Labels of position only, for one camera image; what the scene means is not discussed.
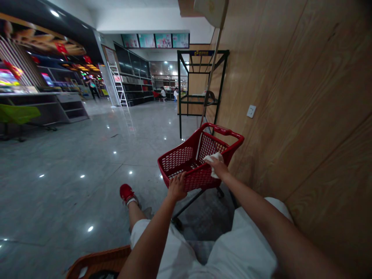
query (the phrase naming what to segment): electrical outlet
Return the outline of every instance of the electrical outlet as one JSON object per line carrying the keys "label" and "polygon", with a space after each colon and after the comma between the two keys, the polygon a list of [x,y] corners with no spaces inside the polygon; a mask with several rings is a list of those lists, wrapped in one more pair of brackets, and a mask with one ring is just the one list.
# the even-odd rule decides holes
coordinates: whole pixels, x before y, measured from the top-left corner
{"label": "electrical outlet", "polygon": [[247,116],[250,117],[250,118],[253,118],[253,115],[255,114],[255,111],[256,111],[256,106],[250,105],[249,109],[248,109],[248,112],[247,112]]}

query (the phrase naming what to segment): black pants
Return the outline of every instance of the black pants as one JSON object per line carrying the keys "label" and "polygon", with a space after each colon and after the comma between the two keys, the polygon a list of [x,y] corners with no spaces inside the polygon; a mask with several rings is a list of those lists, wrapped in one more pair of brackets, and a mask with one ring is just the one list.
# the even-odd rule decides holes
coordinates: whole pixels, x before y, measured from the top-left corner
{"label": "black pants", "polygon": [[96,98],[94,97],[94,94],[97,94],[98,98],[100,98],[100,95],[98,94],[97,88],[95,88],[95,87],[90,87],[90,86],[89,86],[89,89],[90,89],[90,92],[92,93],[93,99],[96,99]]}

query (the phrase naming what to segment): white tissue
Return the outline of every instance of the white tissue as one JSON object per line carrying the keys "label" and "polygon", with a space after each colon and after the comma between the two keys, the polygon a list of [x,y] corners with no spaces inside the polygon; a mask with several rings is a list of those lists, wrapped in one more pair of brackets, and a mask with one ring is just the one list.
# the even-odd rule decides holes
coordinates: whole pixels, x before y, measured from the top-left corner
{"label": "white tissue", "polygon": [[[219,152],[217,152],[217,153],[215,153],[215,154],[213,154],[213,155],[208,155],[208,156],[205,156],[204,157],[204,161],[210,161],[210,162],[213,162],[213,160],[212,160],[212,158],[211,157],[214,157],[214,158],[216,158],[218,161],[220,161],[220,162],[224,162],[224,158],[222,157],[222,155],[221,155],[221,153],[219,153]],[[217,179],[219,179],[219,177],[216,175],[216,173],[214,172],[214,168],[212,167],[212,173],[210,174],[210,176],[212,176],[213,178],[217,178]]]}

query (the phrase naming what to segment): red shopping cart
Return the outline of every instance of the red shopping cart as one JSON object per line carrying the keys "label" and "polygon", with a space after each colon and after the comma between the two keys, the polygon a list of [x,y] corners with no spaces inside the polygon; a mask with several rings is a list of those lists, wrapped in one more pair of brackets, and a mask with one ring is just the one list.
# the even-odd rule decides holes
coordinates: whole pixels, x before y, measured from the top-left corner
{"label": "red shopping cart", "polygon": [[[221,135],[236,137],[238,140],[229,146],[222,140],[204,132],[204,129],[207,127],[212,127],[215,132]],[[158,165],[167,187],[169,187],[170,178],[186,171],[185,191],[190,192],[194,189],[201,189],[196,196],[173,216],[172,223],[178,229],[182,229],[182,223],[178,219],[178,216],[204,193],[205,190],[216,188],[218,197],[224,197],[224,193],[220,189],[221,180],[210,176],[212,169],[203,161],[203,158],[207,155],[220,152],[224,158],[225,164],[228,166],[234,152],[242,145],[243,141],[244,137],[242,135],[223,127],[213,125],[212,123],[205,123],[201,128],[197,129],[188,140],[158,159]]]}

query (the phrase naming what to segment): drawer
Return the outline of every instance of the drawer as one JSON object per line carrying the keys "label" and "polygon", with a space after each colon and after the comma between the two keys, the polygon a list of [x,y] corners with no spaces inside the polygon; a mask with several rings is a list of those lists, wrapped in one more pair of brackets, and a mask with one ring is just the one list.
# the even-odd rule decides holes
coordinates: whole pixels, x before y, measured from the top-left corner
{"label": "drawer", "polygon": [[57,98],[61,103],[80,102],[81,101],[79,94],[65,93],[65,94],[57,95]]}

